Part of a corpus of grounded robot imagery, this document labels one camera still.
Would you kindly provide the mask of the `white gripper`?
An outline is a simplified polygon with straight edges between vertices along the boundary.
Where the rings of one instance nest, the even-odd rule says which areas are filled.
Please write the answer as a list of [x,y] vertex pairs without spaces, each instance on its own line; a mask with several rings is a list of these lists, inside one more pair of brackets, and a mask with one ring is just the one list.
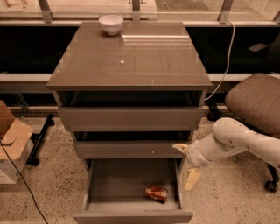
[[207,167],[210,161],[202,154],[198,140],[189,145],[185,143],[175,143],[172,147],[186,154],[187,162],[192,167],[187,170],[184,184],[184,190],[191,191],[201,176],[201,170],[198,168]]

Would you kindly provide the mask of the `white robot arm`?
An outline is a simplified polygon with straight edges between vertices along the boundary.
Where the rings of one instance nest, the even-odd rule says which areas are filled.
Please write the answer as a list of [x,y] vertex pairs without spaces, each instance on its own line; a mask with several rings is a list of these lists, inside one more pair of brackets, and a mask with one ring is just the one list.
[[193,143],[175,143],[173,148],[185,155],[188,163],[184,189],[190,191],[201,175],[201,169],[219,158],[249,151],[268,164],[272,180],[265,189],[276,192],[280,166],[280,139],[253,131],[241,122],[229,117],[217,120],[212,133]]

